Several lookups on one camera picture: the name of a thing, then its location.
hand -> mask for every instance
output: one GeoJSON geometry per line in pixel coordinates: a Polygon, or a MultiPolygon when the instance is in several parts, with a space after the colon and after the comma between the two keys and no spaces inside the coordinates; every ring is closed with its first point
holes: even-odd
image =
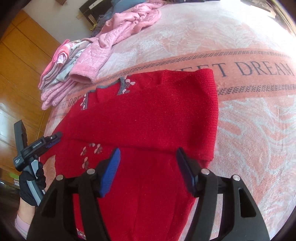
{"type": "MultiPolygon", "coordinates": [[[[38,162],[38,170],[36,172],[36,177],[37,177],[36,184],[41,190],[44,190],[46,188],[46,182],[45,182],[46,178],[44,176],[43,165],[41,162],[38,162]]],[[[29,205],[37,206],[37,203],[27,184],[27,181],[33,181],[33,180],[35,180],[35,178],[30,173],[26,171],[23,171],[21,173],[21,175],[19,176],[20,197],[29,205]]]]}

bed sheet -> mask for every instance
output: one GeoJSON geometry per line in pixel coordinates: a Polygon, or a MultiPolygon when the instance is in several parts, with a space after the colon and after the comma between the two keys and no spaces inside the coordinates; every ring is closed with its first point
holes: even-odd
{"type": "MultiPolygon", "coordinates": [[[[219,100],[216,174],[238,174],[253,195],[272,238],[296,204],[296,39],[273,19],[240,1],[169,4],[153,26],[112,48],[98,82],[76,87],[53,109],[50,135],[85,93],[121,76],[161,69],[212,68],[219,100]]],[[[55,177],[54,157],[44,165],[55,177]]],[[[179,240],[184,240],[197,202],[179,240]]],[[[219,232],[218,199],[214,238],[219,232]]]]}

sweater sleeve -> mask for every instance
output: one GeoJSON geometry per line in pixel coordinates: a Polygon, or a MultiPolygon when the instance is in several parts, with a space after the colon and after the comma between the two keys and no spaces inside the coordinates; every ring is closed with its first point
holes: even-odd
{"type": "Polygon", "coordinates": [[[17,215],[17,218],[15,219],[15,228],[18,230],[18,232],[27,239],[28,231],[30,228],[30,225],[24,222],[19,215],[17,215]]]}

pink clothing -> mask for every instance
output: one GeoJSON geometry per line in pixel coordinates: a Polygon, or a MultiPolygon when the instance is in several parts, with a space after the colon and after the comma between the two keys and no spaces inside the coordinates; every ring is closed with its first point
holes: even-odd
{"type": "Polygon", "coordinates": [[[45,99],[45,96],[47,96],[48,94],[49,95],[47,96],[47,98],[43,102],[43,104],[41,106],[41,109],[42,110],[46,110],[51,105],[53,105],[53,102],[57,103],[59,100],[61,101],[65,97],[65,94],[64,94],[65,91],[68,90],[67,93],[69,93],[69,91],[75,86],[73,84],[76,84],[76,82],[74,82],[72,79],[68,78],[66,82],[60,82],[60,83],[58,83],[56,85],[56,86],[58,86],[57,89],[55,89],[56,88],[56,86],[55,86],[51,90],[43,93],[42,94],[43,95],[43,99],[45,99]]]}
{"type": "Polygon", "coordinates": [[[131,12],[114,14],[96,37],[83,39],[93,43],[81,53],[69,76],[81,83],[95,82],[100,68],[111,55],[112,46],[157,22],[161,16],[158,8],[164,4],[161,0],[142,3],[131,12]]]}
{"type": "Polygon", "coordinates": [[[57,62],[58,60],[58,57],[61,53],[61,48],[69,43],[69,39],[66,39],[61,46],[58,47],[58,49],[56,50],[56,52],[54,53],[54,56],[52,58],[52,61],[48,64],[48,66],[45,68],[45,70],[43,71],[42,75],[40,76],[40,82],[39,82],[39,85],[38,85],[38,88],[40,89],[41,85],[42,85],[42,82],[43,82],[43,77],[48,74],[54,67],[54,64],[57,62]]]}
{"type": "Polygon", "coordinates": [[[15,219],[15,228],[25,239],[27,238],[30,225],[24,222],[19,215],[15,219]]]}
{"type": "Polygon", "coordinates": [[[69,55],[80,46],[81,41],[76,40],[69,42],[69,40],[65,40],[64,43],[56,50],[52,61],[43,71],[38,88],[43,90],[44,86],[54,80],[62,67],[65,65],[67,60],[69,59],[69,55]]]}

patterned border stripe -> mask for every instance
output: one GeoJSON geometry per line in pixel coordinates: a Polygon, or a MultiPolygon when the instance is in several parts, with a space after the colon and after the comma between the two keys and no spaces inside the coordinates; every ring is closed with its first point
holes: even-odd
{"type": "Polygon", "coordinates": [[[229,95],[246,92],[269,92],[282,90],[296,90],[296,84],[290,85],[248,85],[217,89],[218,95],[229,95]]]}
{"type": "MultiPolygon", "coordinates": [[[[216,57],[216,56],[225,56],[225,55],[244,55],[244,54],[273,55],[273,56],[280,56],[280,57],[291,59],[291,57],[286,54],[273,52],[273,51],[260,51],[260,50],[221,51],[221,52],[212,52],[212,53],[206,53],[206,54],[196,54],[196,55],[191,55],[191,56],[184,56],[184,57],[169,59],[169,60],[165,60],[165,61],[161,61],[161,62],[157,62],[157,63],[146,64],[143,66],[138,66],[138,67],[132,68],[130,70],[125,70],[125,71],[122,71],[118,74],[114,74],[114,75],[100,81],[100,83],[117,78],[117,77],[128,75],[128,74],[136,72],[138,70],[148,69],[148,68],[156,67],[156,66],[162,66],[165,64],[171,64],[171,63],[182,62],[182,61],[186,61],[186,60],[193,60],[193,59],[198,59],[198,58],[207,58],[207,57],[216,57]]],[[[93,83],[90,85],[82,86],[77,91],[83,90],[85,88],[88,88],[88,87],[94,86],[94,85],[98,85],[98,83],[93,83]]]]}

